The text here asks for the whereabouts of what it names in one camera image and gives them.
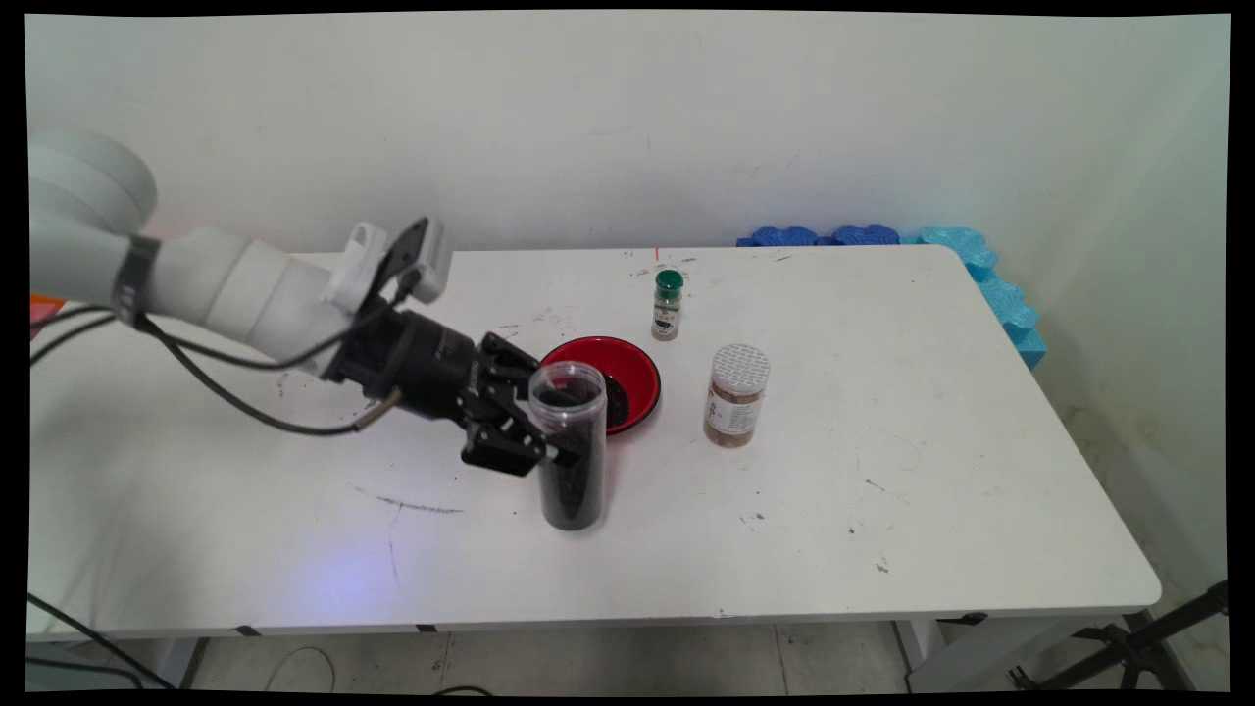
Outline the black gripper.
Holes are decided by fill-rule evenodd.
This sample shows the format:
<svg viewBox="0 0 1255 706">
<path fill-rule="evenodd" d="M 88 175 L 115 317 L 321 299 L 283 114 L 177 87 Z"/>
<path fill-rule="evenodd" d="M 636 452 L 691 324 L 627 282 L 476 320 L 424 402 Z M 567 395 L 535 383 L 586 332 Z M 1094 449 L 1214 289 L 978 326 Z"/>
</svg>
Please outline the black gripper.
<svg viewBox="0 0 1255 706">
<path fill-rule="evenodd" d="M 462 425 L 466 465 L 523 478 L 538 465 L 581 464 L 577 446 L 547 436 L 520 406 L 517 390 L 530 390 L 538 359 L 510 339 L 489 331 L 477 347 L 433 319 L 390 308 L 384 298 L 369 298 L 355 322 L 365 326 L 340 344 L 325 380 L 355 382 L 364 398 L 376 401 L 398 390 L 403 410 Z M 489 380 L 511 387 L 468 387 L 479 365 Z"/>
</svg>

